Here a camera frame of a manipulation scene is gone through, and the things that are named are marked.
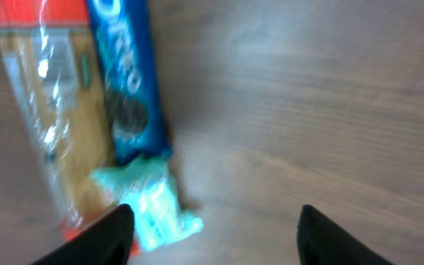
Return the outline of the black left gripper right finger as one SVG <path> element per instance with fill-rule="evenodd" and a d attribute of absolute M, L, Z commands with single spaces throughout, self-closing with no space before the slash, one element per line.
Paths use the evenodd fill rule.
<path fill-rule="evenodd" d="M 312 205 L 304 205 L 297 226 L 302 265 L 391 265 Z"/>

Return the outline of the blue Oreo cookie pack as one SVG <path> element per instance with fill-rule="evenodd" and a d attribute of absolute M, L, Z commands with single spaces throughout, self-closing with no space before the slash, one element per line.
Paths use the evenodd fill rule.
<path fill-rule="evenodd" d="M 117 163 L 138 155 L 169 157 L 146 0 L 87 5 Z"/>

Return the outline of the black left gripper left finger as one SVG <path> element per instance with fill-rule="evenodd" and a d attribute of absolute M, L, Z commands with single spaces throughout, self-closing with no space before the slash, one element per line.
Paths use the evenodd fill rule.
<path fill-rule="evenodd" d="M 135 215 L 123 204 L 33 265 L 126 265 L 135 246 Z"/>

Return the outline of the teal snack packet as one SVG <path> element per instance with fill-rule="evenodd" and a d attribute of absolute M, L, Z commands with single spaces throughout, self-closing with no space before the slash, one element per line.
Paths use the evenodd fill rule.
<path fill-rule="evenodd" d="M 202 231 L 196 214 L 181 208 L 168 161 L 138 156 L 126 166 L 95 169 L 90 178 L 118 204 L 132 208 L 141 250 L 153 251 Z"/>

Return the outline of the red snack packet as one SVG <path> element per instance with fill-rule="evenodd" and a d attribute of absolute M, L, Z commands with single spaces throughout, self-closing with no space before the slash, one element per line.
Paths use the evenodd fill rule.
<path fill-rule="evenodd" d="M 0 0 L 0 51 L 64 237 L 112 219 L 113 252 L 137 254 L 132 213 L 90 177 L 115 161 L 87 4 Z"/>

